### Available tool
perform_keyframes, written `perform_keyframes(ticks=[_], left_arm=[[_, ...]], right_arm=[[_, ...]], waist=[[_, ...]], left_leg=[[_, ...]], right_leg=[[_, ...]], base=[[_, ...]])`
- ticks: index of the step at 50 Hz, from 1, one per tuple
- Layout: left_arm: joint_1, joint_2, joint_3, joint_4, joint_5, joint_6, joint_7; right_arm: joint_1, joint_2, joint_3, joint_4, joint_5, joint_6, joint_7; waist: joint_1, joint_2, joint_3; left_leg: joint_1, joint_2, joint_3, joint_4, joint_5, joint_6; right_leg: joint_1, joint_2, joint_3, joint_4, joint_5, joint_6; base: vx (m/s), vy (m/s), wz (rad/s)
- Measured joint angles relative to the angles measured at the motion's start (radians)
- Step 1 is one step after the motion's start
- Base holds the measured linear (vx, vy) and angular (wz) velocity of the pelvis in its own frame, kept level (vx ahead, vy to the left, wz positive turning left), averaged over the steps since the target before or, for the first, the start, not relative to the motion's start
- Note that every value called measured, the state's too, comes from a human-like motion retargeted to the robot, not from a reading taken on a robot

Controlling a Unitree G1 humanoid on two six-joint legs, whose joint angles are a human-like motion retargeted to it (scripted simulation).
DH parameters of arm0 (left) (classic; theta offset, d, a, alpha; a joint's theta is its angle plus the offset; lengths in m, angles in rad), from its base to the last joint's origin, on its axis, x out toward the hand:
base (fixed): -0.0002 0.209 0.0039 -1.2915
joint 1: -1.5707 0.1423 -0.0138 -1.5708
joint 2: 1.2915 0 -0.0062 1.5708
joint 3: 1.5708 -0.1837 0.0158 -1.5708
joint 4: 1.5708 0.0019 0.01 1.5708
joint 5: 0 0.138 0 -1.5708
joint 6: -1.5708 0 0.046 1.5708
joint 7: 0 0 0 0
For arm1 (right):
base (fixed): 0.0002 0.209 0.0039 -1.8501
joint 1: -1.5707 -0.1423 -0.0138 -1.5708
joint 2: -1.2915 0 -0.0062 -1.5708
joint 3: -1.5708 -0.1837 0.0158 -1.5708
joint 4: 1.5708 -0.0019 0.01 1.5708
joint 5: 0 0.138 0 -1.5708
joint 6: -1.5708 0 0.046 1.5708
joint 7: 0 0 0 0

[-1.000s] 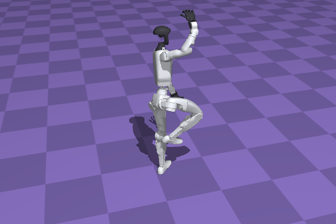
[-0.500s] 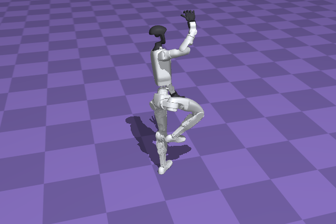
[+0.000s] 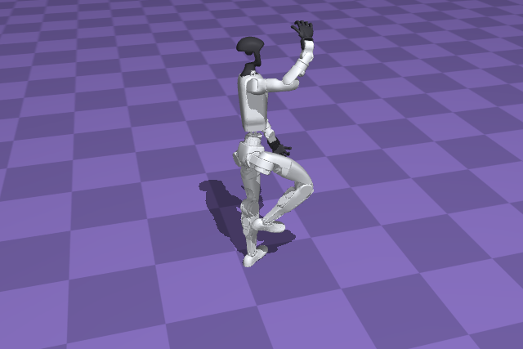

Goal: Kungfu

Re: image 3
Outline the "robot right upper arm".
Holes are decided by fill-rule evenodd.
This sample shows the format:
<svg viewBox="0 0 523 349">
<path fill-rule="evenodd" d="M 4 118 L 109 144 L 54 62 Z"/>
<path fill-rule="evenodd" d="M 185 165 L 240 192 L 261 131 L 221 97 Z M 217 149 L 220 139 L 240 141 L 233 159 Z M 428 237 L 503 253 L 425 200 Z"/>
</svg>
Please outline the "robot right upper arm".
<svg viewBox="0 0 523 349">
<path fill-rule="evenodd" d="M 265 92 L 287 92 L 296 90 L 299 85 L 298 78 L 289 85 L 284 85 L 282 80 L 280 81 L 277 78 L 252 78 L 247 82 L 246 90 L 253 95 L 262 95 Z"/>
</svg>

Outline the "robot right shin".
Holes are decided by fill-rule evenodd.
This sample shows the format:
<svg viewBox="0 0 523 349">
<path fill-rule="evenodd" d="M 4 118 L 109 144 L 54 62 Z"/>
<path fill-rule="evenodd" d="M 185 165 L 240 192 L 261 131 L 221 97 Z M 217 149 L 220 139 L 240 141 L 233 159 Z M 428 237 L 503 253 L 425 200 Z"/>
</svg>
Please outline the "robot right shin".
<svg viewBox="0 0 523 349">
<path fill-rule="evenodd" d="M 280 197 L 278 203 L 262 218 L 262 220 L 266 218 L 264 224 L 268 226 L 285 213 L 292 211 L 308 199 L 313 192 L 313 186 L 310 184 L 306 185 L 303 183 L 298 187 L 298 189 L 295 189 L 293 186 L 289 187 L 282 197 Z M 269 221 L 270 223 L 268 223 Z"/>
</svg>

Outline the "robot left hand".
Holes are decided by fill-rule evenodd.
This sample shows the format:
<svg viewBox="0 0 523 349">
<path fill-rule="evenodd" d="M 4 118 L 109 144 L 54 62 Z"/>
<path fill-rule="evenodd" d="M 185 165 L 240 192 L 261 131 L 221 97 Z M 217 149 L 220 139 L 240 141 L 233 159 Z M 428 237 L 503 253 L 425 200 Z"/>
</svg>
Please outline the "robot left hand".
<svg viewBox="0 0 523 349">
<path fill-rule="evenodd" d="M 289 156 L 290 153 L 287 152 L 286 150 L 291 150 L 292 147 L 286 147 L 286 146 L 281 145 L 278 138 L 277 137 L 275 137 L 275 138 L 277 141 L 273 141 L 271 143 L 267 140 L 268 145 L 270 146 L 271 149 L 273 149 L 272 152 L 276 153 L 276 154 L 281 154 L 285 157 Z"/>
</svg>

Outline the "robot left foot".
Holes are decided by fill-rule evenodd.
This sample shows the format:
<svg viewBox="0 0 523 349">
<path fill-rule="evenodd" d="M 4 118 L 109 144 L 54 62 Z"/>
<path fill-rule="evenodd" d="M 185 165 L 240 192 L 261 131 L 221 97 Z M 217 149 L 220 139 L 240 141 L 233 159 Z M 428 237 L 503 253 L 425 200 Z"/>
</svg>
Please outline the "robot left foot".
<svg viewBox="0 0 523 349">
<path fill-rule="evenodd" d="M 255 250 L 254 250 L 254 252 L 255 252 Z M 257 254 L 254 256 L 251 256 L 250 252 L 249 252 L 249 255 L 247 255 L 247 254 L 245 255 L 244 261 L 243 261 L 243 265 L 245 267 L 252 266 L 257 260 L 264 257 L 266 255 L 266 253 L 268 252 L 268 248 L 265 245 L 261 245 L 256 248 L 256 252 L 257 252 Z"/>
</svg>

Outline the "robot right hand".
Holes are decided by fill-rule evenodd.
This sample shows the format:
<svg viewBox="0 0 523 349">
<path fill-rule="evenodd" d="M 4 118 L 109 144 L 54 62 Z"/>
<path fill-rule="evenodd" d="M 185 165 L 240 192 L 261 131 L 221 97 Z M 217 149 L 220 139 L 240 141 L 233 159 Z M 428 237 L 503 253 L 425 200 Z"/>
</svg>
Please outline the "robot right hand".
<svg viewBox="0 0 523 349">
<path fill-rule="evenodd" d="M 308 24 L 307 21 L 303 20 L 296 20 L 294 24 L 297 24 L 299 29 L 295 27 L 294 25 L 291 25 L 291 28 L 296 30 L 299 33 L 299 37 L 301 38 L 301 48 L 304 50 L 305 43 L 304 40 L 312 41 L 313 42 L 313 26 L 312 23 Z M 302 24 L 302 25 L 301 25 Z"/>
</svg>

